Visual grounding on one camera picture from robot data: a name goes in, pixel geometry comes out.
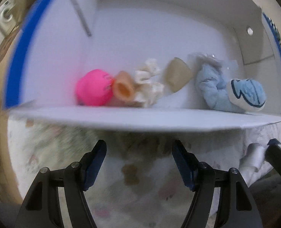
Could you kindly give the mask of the pink squishy toy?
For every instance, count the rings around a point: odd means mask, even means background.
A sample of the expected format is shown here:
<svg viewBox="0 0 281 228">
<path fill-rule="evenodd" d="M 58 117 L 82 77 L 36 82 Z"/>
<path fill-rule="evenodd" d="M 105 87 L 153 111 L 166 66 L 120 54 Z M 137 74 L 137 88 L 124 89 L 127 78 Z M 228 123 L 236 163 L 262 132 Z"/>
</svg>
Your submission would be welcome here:
<svg viewBox="0 0 281 228">
<path fill-rule="evenodd" d="M 102 106 L 113 97 L 113 76 L 96 69 L 83 76 L 75 85 L 75 96 L 78 104 L 86 106 Z"/>
</svg>

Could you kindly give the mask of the cream lace scrunchie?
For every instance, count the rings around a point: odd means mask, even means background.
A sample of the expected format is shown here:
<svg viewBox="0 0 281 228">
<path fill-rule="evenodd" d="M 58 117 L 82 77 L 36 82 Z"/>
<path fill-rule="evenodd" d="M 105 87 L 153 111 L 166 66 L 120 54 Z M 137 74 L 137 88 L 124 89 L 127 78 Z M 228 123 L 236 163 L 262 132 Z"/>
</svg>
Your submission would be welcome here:
<svg viewBox="0 0 281 228">
<path fill-rule="evenodd" d="M 144 66 L 135 71 L 135 97 L 133 105 L 136 107 L 148 108 L 157 103 L 163 96 L 164 85 L 153 80 L 161 73 L 157 60 L 149 58 Z"/>
</svg>

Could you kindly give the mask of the blue white cardboard box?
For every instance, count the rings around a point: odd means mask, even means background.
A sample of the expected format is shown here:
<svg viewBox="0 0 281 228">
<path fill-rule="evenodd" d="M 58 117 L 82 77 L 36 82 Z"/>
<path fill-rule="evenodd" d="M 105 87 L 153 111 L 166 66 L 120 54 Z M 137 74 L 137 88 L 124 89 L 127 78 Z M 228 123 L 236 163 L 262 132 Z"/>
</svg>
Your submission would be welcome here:
<svg viewBox="0 0 281 228">
<path fill-rule="evenodd" d="M 253 78 L 267 95 L 260 112 L 210 110 L 193 82 L 149 108 L 78 104 L 87 72 L 133 75 L 147 59 L 175 57 L 193 71 L 198 52 L 225 62 L 229 79 Z M 124 131 L 216 131 L 281 122 L 281 50 L 253 0 L 37 0 L 13 53 L 3 106 L 13 115 Z"/>
</svg>

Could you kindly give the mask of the white washing machine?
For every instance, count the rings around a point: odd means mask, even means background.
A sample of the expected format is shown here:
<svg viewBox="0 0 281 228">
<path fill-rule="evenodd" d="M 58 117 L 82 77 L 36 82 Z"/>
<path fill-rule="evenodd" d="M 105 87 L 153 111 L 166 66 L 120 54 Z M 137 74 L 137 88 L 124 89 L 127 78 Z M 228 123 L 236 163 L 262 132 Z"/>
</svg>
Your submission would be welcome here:
<svg viewBox="0 0 281 228">
<path fill-rule="evenodd" d="M 15 18 L 12 14 L 14 4 L 11 0 L 5 0 L 0 5 L 0 30 L 4 35 L 9 35 L 16 26 Z"/>
</svg>

